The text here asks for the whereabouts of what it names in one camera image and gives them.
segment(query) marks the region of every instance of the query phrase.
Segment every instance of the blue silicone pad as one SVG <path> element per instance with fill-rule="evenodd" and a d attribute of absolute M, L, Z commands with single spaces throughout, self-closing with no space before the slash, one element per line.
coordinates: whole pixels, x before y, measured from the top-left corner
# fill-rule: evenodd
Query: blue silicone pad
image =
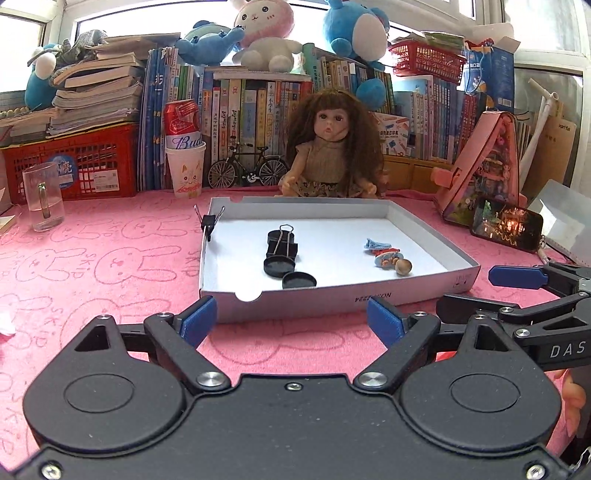
<path fill-rule="evenodd" d="M 197 348 L 215 325 L 216 319 L 217 303 L 211 298 L 184 320 L 179 334 L 189 345 Z"/>
<path fill-rule="evenodd" d="M 386 348 L 390 348 L 404 336 L 404 324 L 377 301 L 369 299 L 367 308 L 368 326 Z"/>
<path fill-rule="evenodd" d="M 548 276 L 537 267 L 492 267 L 488 280 L 497 287 L 538 290 L 548 284 Z"/>

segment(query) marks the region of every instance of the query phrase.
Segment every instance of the table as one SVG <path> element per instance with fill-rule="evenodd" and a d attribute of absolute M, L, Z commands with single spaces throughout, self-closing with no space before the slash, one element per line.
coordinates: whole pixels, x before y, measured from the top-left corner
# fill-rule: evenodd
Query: table
<path fill-rule="evenodd" d="M 239 200 L 243 192 L 216 194 Z M 202 212 L 211 196 L 204 192 L 197 199 Z M 487 274 L 493 265 L 536 265 L 540 260 L 443 223 L 433 203 L 425 201 L 428 196 L 415 197 L 422 200 L 400 194 L 392 200 L 481 263 L 474 296 L 522 307 L 555 298 L 545 291 L 490 285 Z M 17 328 L 14 337 L 0 336 L 0 463 L 12 469 L 36 451 L 22 415 L 22 396 L 91 318 L 109 313 L 118 323 L 139 323 L 156 312 L 180 312 L 197 300 L 202 233 L 194 203 L 168 192 L 66 202 L 66 219 L 56 229 L 32 232 L 27 213 L 21 212 L 18 225 L 0 237 L 0 314 Z M 434 306 L 428 301 L 401 310 L 434 312 Z M 287 321 L 277 312 L 268 322 L 217 326 L 199 347 L 233 382 L 244 372 L 345 372 L 353 378 L 384 350 L 362 313 Z M 568 444 L 564 425 L 561 416 L 548 446 L 554 453 Z"/>

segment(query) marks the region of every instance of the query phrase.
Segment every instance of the glass cup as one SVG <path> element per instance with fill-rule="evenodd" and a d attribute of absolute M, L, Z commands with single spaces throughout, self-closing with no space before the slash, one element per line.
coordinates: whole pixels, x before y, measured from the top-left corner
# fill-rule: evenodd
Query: glass cup
<path fill-rule="evenodd" d="M 40 163 L 22 172 L 31 225 L 44 232 L 64 221 L 64 201 L 61 199 L 57 165 Z"/>

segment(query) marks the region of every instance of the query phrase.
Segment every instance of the crate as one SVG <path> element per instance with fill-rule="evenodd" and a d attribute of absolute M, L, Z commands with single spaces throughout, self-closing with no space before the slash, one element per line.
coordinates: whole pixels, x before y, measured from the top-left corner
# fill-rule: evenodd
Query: crate
<path fill-rule="evenodd" d="M 73 183 L 61 190 L 64 200 L 132 197 L 136 194 L 137 142 L 138 125 L 125 124 L 4 148 L 10 197 L 14 203 L 26 203 L 22 171 L 48 160 L 59 161 L 56 157 L 76 166 L 70 172 Z"/>
<path fill-rule="evenodd" d="M 462 81 L 466 57 L 416 40 L 398 42 L 388 47 L 388 51 L 396 75 L 433 75 L 456 85 Z"/>

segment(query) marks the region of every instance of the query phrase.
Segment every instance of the red can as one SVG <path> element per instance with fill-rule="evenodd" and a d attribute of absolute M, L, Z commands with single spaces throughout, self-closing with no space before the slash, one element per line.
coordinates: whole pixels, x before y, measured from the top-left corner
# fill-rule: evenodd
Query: red can
<path fill-rule="evenodd" d="M 175 150 L 198 147 L 201 144 L 199 107 L 195 100 L 179 100 L 164 106 L 162 112 L 166 147 Z"/>

